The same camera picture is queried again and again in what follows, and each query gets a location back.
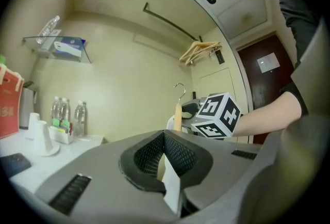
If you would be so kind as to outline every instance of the dark red door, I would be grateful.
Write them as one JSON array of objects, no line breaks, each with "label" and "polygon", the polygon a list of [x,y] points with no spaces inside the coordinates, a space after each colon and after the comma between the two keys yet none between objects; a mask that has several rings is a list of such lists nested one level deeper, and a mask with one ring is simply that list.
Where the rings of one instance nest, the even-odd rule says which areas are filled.
[{"label": "dark red door", "polygon": [[[239,55],[249,79],[254,109],[266,106],[280,96],[280,90],[292,82],[291,60],[276,35],[240,50]],[[280,67],[262,73],[258,59],[274,53]],[[267,134],[255,135],[253,143],[263,144]]]}]

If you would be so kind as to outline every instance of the wooden hanger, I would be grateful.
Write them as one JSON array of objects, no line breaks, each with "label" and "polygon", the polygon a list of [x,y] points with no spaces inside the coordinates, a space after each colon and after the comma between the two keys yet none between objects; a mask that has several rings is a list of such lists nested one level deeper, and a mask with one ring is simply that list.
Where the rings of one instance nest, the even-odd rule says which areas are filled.
[{"label": "wooden hanger", "polygon": [[204,56],[203,53],[209,50],[218,51],[221,48],[221,44],[219,42],[199,42],[194,41],[190,48],[181,56],[179,61],[185,62],[186,65],[189,65],[191,61],[199,59]]},{"label": "wooden hanger", "polygon": [[185,88],[184,94],[179,98],[179,102],[175,106],[175,116],[174,116],[174,130],[181,131],[182,128],[182,106],[180,105],[180,99],[186,94],[186,87],[184,84],[178,83],[174,87],[182,85]]}]

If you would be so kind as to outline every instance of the plastic bottle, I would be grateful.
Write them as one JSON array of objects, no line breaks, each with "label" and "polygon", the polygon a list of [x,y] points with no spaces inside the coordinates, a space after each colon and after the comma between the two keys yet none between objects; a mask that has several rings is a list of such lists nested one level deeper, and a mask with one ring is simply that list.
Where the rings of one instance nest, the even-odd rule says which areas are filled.
[{"label": "plastic bottle", "polygon": [[60,113],[60,115],[59,115],[60,120],[69,121],[70,108],[69,108],[69,100],[68,99],[62,98],[62,103],[61,103],[59,113]]},{"label": "plastic bottle", "polygon": [[56,24],[59,20],[60,20],[60,17],[57,15],[55,18],[48,21],[46,26],[44,26],[44,28],[40,31],[40,33],[38,35],[38,37],[40,37],[40,38],[37,38],[37,43],[43,44],[45,42],[46,38],[43,38],[43,37],[47,37],[47,36],[49,36],[50,33],[52,33],[52,31],[56,27]]},{"label": "plastic bottle", "polygon": [[85,136],[86,106],[83,101],[78,101],[78,106],[74,113],[73,135],[76,137]]},{"label": "plastic bottle", "polygon": [[53,105],[52,105],[52,109],[51,109],[51,111],[52,111],[52,113],[51,113],[51,124],[53,124],[53,119],[58,119],[59,118],[60,106],[61,106],[60,98],[55,97]]}]

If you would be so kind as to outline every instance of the white cup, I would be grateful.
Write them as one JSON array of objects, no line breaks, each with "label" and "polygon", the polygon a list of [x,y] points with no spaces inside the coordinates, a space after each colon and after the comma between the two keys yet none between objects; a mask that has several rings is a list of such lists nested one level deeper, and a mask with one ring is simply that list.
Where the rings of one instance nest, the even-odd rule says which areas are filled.
[{"label": "white cup", "polygon": [[29,139],[35,138],[35,124],[40,120],[40,115],[38,113],[31,113],[29,117],[29,127],[26,137]]},{"label": "white cup", "polygon": [[52,143],[46,121],[35,122],[34,153],[48,156],[59,150],[58,143]]}]

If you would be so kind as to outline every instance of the metal hook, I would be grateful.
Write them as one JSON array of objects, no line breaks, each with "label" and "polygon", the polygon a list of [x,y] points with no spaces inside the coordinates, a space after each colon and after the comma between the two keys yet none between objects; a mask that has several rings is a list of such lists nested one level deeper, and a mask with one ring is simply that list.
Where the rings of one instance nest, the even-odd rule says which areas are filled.
[{"label": "metal hook", "polygon": [[180,104],[180,99],[181,98],[183,98],[184,97],[184,95],[186,94],[186,87],[185,87],[185,85],[184,84],[181,84],[181,83],[178,83],[178,84],[176,84],[175,86],[173,86],[173,87],[177,87],[178,85],[182,85],[184,88],[185,88],[185,92],[184,92],[184,94],[179,98],[179,104]]}]

